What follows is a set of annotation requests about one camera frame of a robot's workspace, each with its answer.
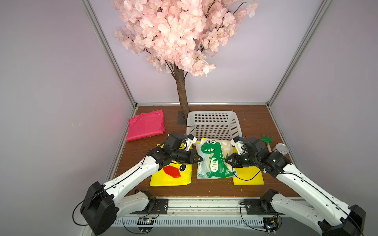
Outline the green dinosaur clear raincoat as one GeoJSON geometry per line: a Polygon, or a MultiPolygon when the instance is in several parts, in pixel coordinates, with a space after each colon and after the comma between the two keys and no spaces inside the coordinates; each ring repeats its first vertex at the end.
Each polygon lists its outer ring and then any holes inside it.
{"type": "Polygon", "coordinates": [[[225,179],[235,177],[236,171],[225,163],[233,154],[230,141],[202,138],[196,143],[196,150],[203,160],[198,163],[198,179],[225,179]]]}

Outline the pink raincoat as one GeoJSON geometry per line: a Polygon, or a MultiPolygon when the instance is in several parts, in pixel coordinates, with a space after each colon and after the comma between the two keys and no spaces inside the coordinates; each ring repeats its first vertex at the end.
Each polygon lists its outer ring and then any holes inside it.
{"type": "Polygon", "coordinates": [[[165,133],[163,110],[141,113],[129,119],[128,142],[165,133]]]}

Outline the plain yellow raincoat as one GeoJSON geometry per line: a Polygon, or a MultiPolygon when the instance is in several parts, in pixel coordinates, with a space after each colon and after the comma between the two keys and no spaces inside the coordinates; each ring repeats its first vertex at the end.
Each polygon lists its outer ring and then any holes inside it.
{"type": "Polygon", "coordinates": [[[234,168],[237,177],[233,177],[235,186],[264,185],[263,175],[256,166],[248,168],[234,168]]]}

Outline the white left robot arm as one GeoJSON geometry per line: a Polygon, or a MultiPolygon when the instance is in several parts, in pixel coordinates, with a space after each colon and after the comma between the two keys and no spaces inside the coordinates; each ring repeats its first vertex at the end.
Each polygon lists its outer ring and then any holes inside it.
{"type": "Polygon", "coordinates": [[[192,134],[172,132],[163,143],[147,151],[146,156],[128,171],[104,184],[93,183],[84,200],[77,205],[86,221],[85,225],[99,236],[120,217],[138,211],[152,211],[155,200],[149,191],[140,191],[131,196],[127,194],[173,162],[185,165],[201,162],[202,157],[192,149],[196,142],[197,138],[192,134]]]}

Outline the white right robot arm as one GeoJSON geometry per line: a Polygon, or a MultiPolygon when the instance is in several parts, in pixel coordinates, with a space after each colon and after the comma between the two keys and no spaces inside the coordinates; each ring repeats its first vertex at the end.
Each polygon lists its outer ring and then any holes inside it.
{"type": "Polygon", "coordinates": [[[231,145],[237,152],[226,158],[232,167],[256,166],[299,194],[309,206],[293,201],[269,189],[259,199],[260,209],[287,215],[322,236],[362,236],[366,212],[348,205],[306,177],[283,154],[266,148],[258,138],[244,140],[236,136],[231,145]]]}

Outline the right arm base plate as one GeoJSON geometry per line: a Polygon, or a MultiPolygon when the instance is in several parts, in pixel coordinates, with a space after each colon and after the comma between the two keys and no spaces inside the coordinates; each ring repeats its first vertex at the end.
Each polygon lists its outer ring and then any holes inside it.
{"type": "Polygon", "coordinates": [[[242,208],[247,212],[247,215],[275,215],[276,211],[273,209],[269,201],[261,199],[245,199],[241,202],[242,208]]]}

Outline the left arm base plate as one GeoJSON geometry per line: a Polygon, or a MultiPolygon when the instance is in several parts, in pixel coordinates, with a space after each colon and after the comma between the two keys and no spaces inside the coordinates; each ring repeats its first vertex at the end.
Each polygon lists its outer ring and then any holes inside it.
{"type": "Polygon", "coordinates": [[[146,208],[142,211],[135,211],[131,214],[134,215],[149,215],[149,214],[167,214],[169,206],[169,200],[165,198],[158,198],[151,200],[146,208]]]}

